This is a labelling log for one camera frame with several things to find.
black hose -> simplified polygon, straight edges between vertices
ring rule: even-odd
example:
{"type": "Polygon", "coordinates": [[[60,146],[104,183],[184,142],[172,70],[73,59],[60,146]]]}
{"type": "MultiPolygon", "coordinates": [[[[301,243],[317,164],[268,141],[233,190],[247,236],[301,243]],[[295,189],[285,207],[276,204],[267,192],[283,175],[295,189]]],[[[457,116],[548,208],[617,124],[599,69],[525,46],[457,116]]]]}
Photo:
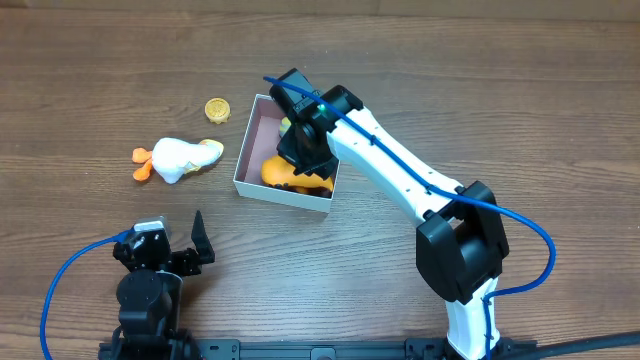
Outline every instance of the black hose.
{"type": "Polygon", "coordinates": [[[639,345],[640,331],[598,336],[565,343],[541,346],[532,352],[505,356],[504,360],[537,360],[546,357],[575,354],[584,351],[606,349],[619,346],[639,345]]]}

cardboard box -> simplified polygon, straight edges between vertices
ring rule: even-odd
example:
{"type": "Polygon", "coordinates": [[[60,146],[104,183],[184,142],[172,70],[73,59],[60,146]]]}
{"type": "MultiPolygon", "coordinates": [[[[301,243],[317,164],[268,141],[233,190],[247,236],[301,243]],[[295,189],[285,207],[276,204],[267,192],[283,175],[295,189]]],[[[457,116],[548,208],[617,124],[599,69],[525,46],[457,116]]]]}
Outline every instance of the cardboard box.
{"type": "MultiPolygon", "coordinates": [[[[329,198],[303,195],[272,188],[262,182],[260,175],[262,163],[278,154],[276,150],[280,141],[278,129],[283,117],[284,114],[270,96],[256,95],[233,183],[241,196],[328,213],[331,209],[333,193],[329,198]]],[[[336,169],[336,173],[332,176],[334,191],[337,173],[336,169]]]]}

yellow disc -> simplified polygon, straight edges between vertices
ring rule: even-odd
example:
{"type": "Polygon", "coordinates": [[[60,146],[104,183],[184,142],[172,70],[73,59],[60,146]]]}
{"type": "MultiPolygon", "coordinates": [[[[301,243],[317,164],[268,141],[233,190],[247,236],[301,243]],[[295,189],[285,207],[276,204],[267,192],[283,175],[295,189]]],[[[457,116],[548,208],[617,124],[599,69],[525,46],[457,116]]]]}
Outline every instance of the yellow disc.
{"type": "Polygon", "coordinates": [[[204,113],[212,123],[220,124],[229,120],[231,107],[225,99],[213,98],[207,101],[207,105],[204,106],[204,113]]]}

cable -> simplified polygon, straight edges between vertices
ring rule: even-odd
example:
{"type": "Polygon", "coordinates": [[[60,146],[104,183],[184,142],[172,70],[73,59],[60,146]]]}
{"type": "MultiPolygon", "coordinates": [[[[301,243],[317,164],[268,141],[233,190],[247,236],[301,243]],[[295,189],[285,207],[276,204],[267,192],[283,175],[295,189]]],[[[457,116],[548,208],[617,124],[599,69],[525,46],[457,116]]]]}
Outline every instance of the cable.
{"type": "Polygon", "coordinates": [[[291,85],[288,84],[286,82],[280,81],[278,79],[274,79],[272,77],[269,76],[265,76],[263,77],[263,79],[265,81],[268,81],[270,83],[272,83],[273,85],[276,86],[280,86],[283,88],[287,88],[289,90],[293,90],[299,94],[302,94],[304,96],[307,96],[309,98],[311,98],[313,101],[317,102],[318,104],[322,104],[325,106],[326,109],[329,109],[331,112],[333,112],[334,114],[336,114],[338,117],[340,117],[342,120],[344,120],[347,124],[349,124],[352,128],[356,129],[356,131],[358,131],[360,134],[362,134],[364,137],[366,137],[367,139],[371,140],[372,144],[377,145],[384,153],[386,153],[390,158],[392,158],[401,168],[403,168],[409,175],[411,175],[411,177],[413,177],[418,183],[420,183],[422,186],[424,186],[426,188],[427,191],[431,191],[437,195],[449,198],[451,200],[454,201],[459,201],[461,203],[465,203],[468,205],[472,205],[472,206],[476,206],[479,208],[484,208],[493,212],[496,212],[498,214],[502,214],[504,216],[510,217],[526,226],[528,226],[529,228],[531,228],[533,231],[535,231],[536,233],[538,233],[542,239],[545,241],[545,243],[547,244],[547,246],[549,247],[549,260],[547,261],[547,266],[545,267],[544,271],[542,272],[542,274],[540,274],[540,276],[535,279],[534,281],[526,284],[526,285],[522,285],[522,286],[517,286],[514,288],[509,288],[509,289],[503,289],[503,290],[498,290],[498,291],[493,291],[488,293],[487,295],[484,296],[483,300],[483,306],[484,306],[484,313],[485,313],[485,319],[486,319],[486,324],[487,324],[487,341],[485,344],[485,352],[486,352],[486,360],[491,360],[491,313],[489,312],[489,306],[491,305],[491,299],[496,297],[496,296],[502,296],[502,295],[509,295],[509,294],[516,294],[516,293],[521,293],[521,292],[525,292],[525,291],[529,291],[531,289],[534,289],[536,287],[538,287],[540,284],[542,284],[545,280],[547,280],[547,278],[549,277],[549,275],[551,275],[551,271],[553,270],[553,265],[555,264],[556,261],[556,247],[553,243],[553,239],[551,239],[551,236],[549,236],[549,234],[542,228],[540,227],[538,224],[536,224],[535,222],[533,222],[532,220],[514,212],[511,211],[509,209],[505,209],[502,208],[500,206],[494,205],[494,204],[490,204],[490,203],[486,203],[484,201],[479,201],[476,199],[472,199],[466,196],[462,196],[462,195],[458,195],[455,193],[450,193],[448,191],[442,190],[439,187],[430,184],[428,181],[426,181],[425,179],[423,179],[420,175],[418,175],[418,173],[416,173],[409,165],[407,165],[407,163],[405,163],[402,159],[400,159],[400,157],[398,157],[398,155],[396,155],[391,149],[389,149],[386,145],[384,145],[380,139],[378,139],[376,136],[369,134],[365,129],[363,129],[360,125],[358,125],[355,121],[351,120],[347,115],[343,114],[340,110],[338,110],[336,107],[334,107],[333,105],[331,105],[330,103],[326,102],[324,99],[322,99],[321,97],[314,95],[304,89],[301,89],[295,85],[291,85]]]}
{"type": "Polygon", "coordinates": [[[505,356],[504,360],[538,360],[541,358],[575,354],[584,351],[607,349],[619,346],[640,344],[640,331],[614,335],[598,336],[576,341],[569,341],[548,346],[541,346],[531,352],[505,356]]]}
{"type": "Polygon", "coordinates": [[[53,360],[53,358],[51,357],[51,353],[49,353],[49,347],[47,346],[47,334],[46,334],[47,317],[49,315],[49,306],[51,306],[53,292],[55,291],[56,286],[58,285],[58,282],[62,277],[62,274],[64,274],[64,272],[67,270],[67,268],[69,268],[71,263],[73,263],[80,256],[102,245],[106,245],[114,242],[123,242],[127,238],[127,235],[130,232],[131,232],[131,229],[123,231],[116,236],[110,237],[108,239],[104,239],[102,241],[95,242],[85,247],[84,249],[78,251],[72,257],[70,257],[69,260],[67,260],[67,262],[65,262],[64,265],[62,265],[60,270],[58,270],[58,273],[56,274],[56,276],[53,278],[53,281],[51,282],[51,286],[49,286],[47,297],[44,299],[44,307],[42,308],[42,316],[40,318],[40,346],[42,347],[42,353],[44,354],[44,358],[46,360],[53,360]]]}

white box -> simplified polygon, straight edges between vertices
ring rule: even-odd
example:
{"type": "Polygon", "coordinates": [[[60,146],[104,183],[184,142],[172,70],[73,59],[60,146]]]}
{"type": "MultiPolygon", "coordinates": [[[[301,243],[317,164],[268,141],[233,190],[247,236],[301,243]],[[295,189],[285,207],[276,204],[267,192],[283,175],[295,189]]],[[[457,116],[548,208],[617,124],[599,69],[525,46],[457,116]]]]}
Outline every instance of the white box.
{"type": "MultiPolygon", "coordinates": [[[[304,195],[272,188],[262,182],[260,176],[262,163],[278,154],[276,150],[280,141],[278,129],[283,117],[282,110],[270,96],[256,95],[242,141],[233,183],[241,196],[328,213],[331,209],[333,192],[328,198],[304,195]]],[[[334,191],[337,174],[336,169],[336,173],[332,176],[334,191]]]]}

